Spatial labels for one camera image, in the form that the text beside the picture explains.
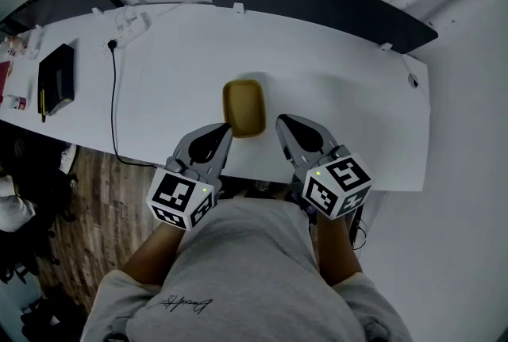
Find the gray sweatshirt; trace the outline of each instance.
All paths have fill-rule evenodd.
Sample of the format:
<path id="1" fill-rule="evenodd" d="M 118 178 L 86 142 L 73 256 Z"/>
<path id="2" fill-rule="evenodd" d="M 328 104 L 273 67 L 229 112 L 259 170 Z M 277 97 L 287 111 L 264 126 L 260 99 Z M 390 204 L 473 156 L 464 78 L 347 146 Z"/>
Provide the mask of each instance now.
<path id="1" fill-rule="evenodd" d="M 362 273 L 330 287 L 319 275 L 308 221 L 289 202 L 220 202 L 183 237 L 162 287 L 110 272 L 82 341 L 411 341 Z"/>

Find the white desk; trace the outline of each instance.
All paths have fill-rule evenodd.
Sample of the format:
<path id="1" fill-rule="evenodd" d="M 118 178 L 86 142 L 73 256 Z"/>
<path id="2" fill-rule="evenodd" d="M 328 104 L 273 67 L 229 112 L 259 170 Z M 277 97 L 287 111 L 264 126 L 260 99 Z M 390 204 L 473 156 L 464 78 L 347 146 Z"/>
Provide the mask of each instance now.
<path id="1" fill-rule="evenodd" d="M 267 129 L 234 139 L 223 174 L 289 182 L 292 167 L 275 134 L 275 119 L 293 113 L 321 123 L 375 176 L 375 190 L 421 190 L 429 140 L 427 67 L 347 33 L 288 17 L 214 6 L 138 6 L 152 25 L 117 51 L 116 133 L 119 153 L 164 164 L 182 136 L 223 121 L 222 87 L 253 77 L 263 89 Z M 28 98 L 25 111 L 0 108 L 0 119 L 88 148 L 113 152 L 113 68 L 99 46 L 115 11 L 45 28 L 36 61 L 18 58 L 5 93 Z M 40 122 L 38 63 L 62 43 L 75 47 L 75 100 Z"/>

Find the wooden floor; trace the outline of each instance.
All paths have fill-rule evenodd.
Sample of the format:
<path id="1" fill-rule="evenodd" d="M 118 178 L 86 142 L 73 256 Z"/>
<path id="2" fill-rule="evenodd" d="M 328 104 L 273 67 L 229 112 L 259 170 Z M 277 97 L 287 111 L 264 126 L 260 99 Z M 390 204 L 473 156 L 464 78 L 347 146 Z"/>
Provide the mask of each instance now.
<path id="1" fill-rule="evenodd" d="M 56 218 L 52 250 L 60 265 L 39 259 L 39 280 L 43 290 L 63 284 L 89 312 L 102 277 L 123 266 L 158 225 L 144 200 L 155 170 L 79 148 L 73 172 L 79 180 L 71 200 L 76 221 Z M 315 249 L 315 232 L 312 237 Z"/>

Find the forearm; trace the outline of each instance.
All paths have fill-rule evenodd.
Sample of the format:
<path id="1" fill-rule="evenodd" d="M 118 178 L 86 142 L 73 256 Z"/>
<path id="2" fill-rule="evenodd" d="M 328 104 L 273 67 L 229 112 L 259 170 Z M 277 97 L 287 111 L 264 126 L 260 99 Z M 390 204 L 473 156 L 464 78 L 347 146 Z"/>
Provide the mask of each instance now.
<path id="1" fill-rule="evenodd" d="M 322 278 L 330 286 L 334 286 L 361 272 L 362 268 L 349 242 L 345 219 L 331 221 L 319 213 L 317 226 L 319 268 Z"/>
<path id="2" fill-rule="evenodd" d="M 121 269 L 142 284 L 162 284 L 185 231 L 160 224 Z"/>

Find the black cable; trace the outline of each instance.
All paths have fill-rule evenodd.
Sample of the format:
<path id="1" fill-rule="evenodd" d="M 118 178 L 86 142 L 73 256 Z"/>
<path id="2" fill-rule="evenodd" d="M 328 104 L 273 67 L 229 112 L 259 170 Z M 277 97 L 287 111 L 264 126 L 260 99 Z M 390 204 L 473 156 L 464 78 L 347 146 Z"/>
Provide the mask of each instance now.
<path id="1" fill-rule="evenodd" d="M 364 233 L 365 240 L 359 248 L 353 248 L 353 250 L 361 249 L 367 243 L 367 233 L 359 225 L 358 225 L 358 229 Z"/>
<path id="2" fill-rule="evenodd" d="M 139 163 L 130 163 L 128 161 L 124 161 L 120 158 L 117 151 L 117 141 L 114 138 L 114 121 L 113 121 L 113 115 L 114 115 L 114 91 L 117 87 L 117 64 L 114 60 L 114 49 L 117 47 L 117 42 L 115 40 L 110 40 L 108 42 L 108 47 L 111 51 L 111 57 L 113 58 L 113 93 L 111 94 L 111 139 L 113 140 L 113 150 L 114 155 L 117 157 L 118 161 L 123 164 L 127 164 L 129 166 L 139 166 L 139 167 L 151 167 L 151 168 L 157 168 L 157 166 L 154 166 L 153 164 L 139 164 Z"/>

